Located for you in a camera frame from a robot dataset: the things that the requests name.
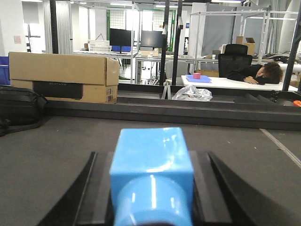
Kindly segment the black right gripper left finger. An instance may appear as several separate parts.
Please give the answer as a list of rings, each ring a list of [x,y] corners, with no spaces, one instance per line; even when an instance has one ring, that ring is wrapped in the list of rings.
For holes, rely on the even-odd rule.
[[[113,152],[92,152],[75,181],[38,225],[113,225],[109,176],[112,158]]]

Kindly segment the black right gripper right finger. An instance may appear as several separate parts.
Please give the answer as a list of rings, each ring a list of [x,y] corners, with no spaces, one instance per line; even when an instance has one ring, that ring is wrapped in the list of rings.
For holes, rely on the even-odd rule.
[[[247,183],[213,152],[190,151],[195,226],[299,226],[301,217]]]

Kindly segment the black fabric shoulder bag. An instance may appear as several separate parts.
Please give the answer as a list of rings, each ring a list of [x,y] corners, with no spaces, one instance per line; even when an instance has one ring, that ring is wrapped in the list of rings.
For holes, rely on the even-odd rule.
[[[31,89],[0,86],[0,135],[34,129],[42,124],[48,100]]]

